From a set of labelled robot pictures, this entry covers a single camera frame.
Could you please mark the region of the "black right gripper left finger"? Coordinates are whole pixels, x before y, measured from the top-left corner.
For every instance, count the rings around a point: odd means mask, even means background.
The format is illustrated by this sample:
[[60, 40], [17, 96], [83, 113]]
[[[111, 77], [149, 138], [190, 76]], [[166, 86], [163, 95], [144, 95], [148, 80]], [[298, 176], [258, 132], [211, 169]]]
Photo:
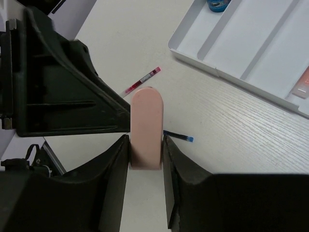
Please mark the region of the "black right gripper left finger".
[[0, 173], [3, 232], [117, 232], [128, 169], [129, 136], [62, 175], [27, 158], [7, 159]]

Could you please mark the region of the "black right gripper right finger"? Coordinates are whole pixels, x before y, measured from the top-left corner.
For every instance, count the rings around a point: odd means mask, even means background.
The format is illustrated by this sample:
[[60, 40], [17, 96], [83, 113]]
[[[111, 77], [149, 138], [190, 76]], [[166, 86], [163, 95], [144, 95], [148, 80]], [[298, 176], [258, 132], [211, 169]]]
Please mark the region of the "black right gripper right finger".
[[306, 232], [306, 174], [212, 174], [163, 138], [168, 228], [173, 232]]

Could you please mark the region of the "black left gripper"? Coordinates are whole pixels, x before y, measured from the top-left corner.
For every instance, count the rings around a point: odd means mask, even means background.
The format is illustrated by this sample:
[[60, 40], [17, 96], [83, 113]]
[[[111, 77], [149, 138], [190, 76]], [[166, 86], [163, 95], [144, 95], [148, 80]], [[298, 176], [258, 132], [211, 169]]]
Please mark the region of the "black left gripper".
[[21, 137], [130, 131], [130, 105], [96, 72], [87, 46], [35, 7], [0, 33], [2, 128]]

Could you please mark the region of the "pink stapler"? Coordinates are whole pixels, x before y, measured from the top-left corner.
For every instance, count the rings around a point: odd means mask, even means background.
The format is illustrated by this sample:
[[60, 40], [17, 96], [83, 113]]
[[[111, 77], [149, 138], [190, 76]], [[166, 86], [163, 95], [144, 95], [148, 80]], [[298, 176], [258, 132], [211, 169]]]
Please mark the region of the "pink stapler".
[[153, 87], [139, 89], [131, 99], [130, 163], [132, 169], [161, 169], [164, 104]]

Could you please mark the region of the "yellow cap highlighter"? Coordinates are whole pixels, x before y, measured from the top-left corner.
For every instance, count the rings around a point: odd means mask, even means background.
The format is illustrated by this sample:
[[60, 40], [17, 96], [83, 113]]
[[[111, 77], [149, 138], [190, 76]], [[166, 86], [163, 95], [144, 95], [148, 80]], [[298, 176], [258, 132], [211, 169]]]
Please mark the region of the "yellow cap highlighter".
[[303, 99], [309, 97], [309, 68], [302, 73], [300, 79], [294, 86], [292, 94]]

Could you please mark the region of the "blue correction tape roll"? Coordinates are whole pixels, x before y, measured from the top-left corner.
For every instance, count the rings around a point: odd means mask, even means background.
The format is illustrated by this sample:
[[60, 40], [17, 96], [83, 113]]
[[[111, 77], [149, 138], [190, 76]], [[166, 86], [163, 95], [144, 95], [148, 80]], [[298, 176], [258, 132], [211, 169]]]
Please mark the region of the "blue correction tape roll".
[[223, 12], [230, 2], [231, 0], [207, 0], [209, 9], [216, 13]]

